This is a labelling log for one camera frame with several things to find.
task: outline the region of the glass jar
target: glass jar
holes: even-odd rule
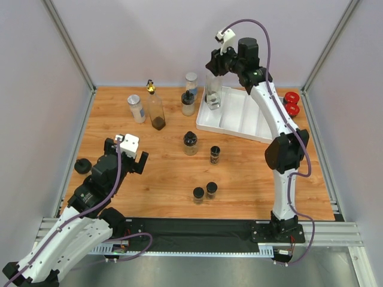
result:
[[[148,110],[151,120],[151,125],[161,130],[166,126],[165,115],[163,114],[163,106],[161,98],[156,94],[156,87],[152,80],[148,80],[147,90],[149,92]]]
[[[217,164],[220,158],[221,149],[219,146],[212,146],[210,149],[210,163]]]
[[[217,191],[217,184],[215,182],[209,182],[207,185],[206,185],[206,197],[208,199],[214,199],[215,198],[215,192]]]
[[[181,102],[182,102],[182,113],[186,116],[191,116],[194,114],[196,105],[194,103],[194,95],[186,91],[181,96]]]
[[[146,120],[146,116],[139,96],[136,94],[129,96],[127,103],[136,123],[142,124]]]
[[[184,135],[184,152],[187,155],[195,155],[198,152],[198,139],[197,135],[191,131],[188,131]]]
[[[209,109],[219,109],[221,106],[222,77],[216,77],[208,71],[206,75],[205,102]]]
[[[197,99],[198,85],[196,73],[190,72],[186,74],[186,90],[194,95],[194,100]]]
[[[201,204],[203,202],[203,195],[205,192],[203,191],[202,187],[196,187],[193,190],[193,195],[194,195],[194,203],[195,204]]]

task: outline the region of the glass cup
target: glass cup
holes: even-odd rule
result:
[[[221,106],[222,77],[214,76],[210,71],[206,75],[205,102],[209,109],[219,109]]]

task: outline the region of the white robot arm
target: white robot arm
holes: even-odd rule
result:
[[[68,207],[42,241],[22,260],[4,267],[3,273],[14,278],[16,286],[57,287],[95,246],[111,237],[124,236],[125,217],[114,208],[104,208],[128,172],[142,173],[148,153],[143,152],[137,163],[139,138],[117,135],[115,140],[118,143],[105,140],[104,155],[92,167],[92,175],[75,190]]]
[[[274,229],[272,232],[275,237],[278,237],[279,234],[286,237],[289,231],[297,230],[299,226],[297,216],[291,208],[294,208],[295,202],[295,178],[291,181],[290,192],[288,179],[292,173],[297,172],[304,155],[302,147],[295,135],[291,133],[290,128],[296,131],[305,145],[309,139],[308,132],[299,130],[288,116],[278,99],[272,77],[266,75],[266,69],[259,65],[257,40],[240,39],[236,53],[232,47],[235,34],[231,29],[225,32],[219,31],[215,38],[221,44],[221,48],[211,53],[211,61],[206,64],[206,68],[216,77],[228,72],[236,74],[240,84],[257,102],[270,127],[273,142],[267,148],[265,158],[268,166],[273,170],[275,184],[271,226]],[[266,77],[272,95],[269,93]]]

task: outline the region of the brown glass bottle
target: brown glass bottle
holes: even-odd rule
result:
[[[147,90],[149,92],[148,108],[151,125],[161,130],[166,126],[165,115],[163,113],[162,100],[156,93],[156,87],[152,80],[148,80]]]

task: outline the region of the metal bracket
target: metal bracket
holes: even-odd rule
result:
[[[378,287],[365,248],[349,247],[348,250],[360,287]]]
[[[291,236],[294,237],[296,243],[305,243],[305,234],[301,224],[297,228],[288,232],[274,234],[270,223],[257,223],[254,221],[251,224],[251,241],[254,243],[291,243]]]

